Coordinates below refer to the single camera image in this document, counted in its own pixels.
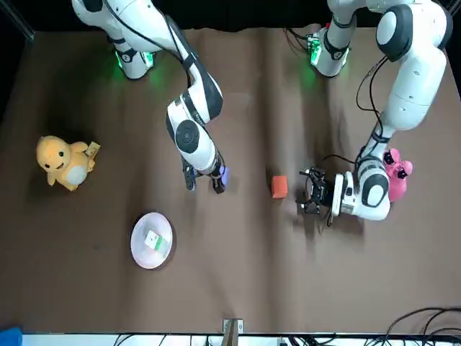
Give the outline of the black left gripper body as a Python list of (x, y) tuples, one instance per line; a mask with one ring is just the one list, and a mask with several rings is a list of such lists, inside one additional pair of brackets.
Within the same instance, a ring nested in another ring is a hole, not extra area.
[(323, 207), (330, 208), (333, 205), (335, 184), (335, 178), (322, 177), (323, 197), (321, 205)]

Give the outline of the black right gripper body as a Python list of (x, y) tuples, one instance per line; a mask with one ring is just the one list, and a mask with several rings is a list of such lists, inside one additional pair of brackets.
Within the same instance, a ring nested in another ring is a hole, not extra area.
[(213, 179), (220, 179), (226, 171), (225, 161), (218, 148), (215, 149), (215, 159), (212, 167), (205, 172), (194, 169), (194, 177), (208, 176)]

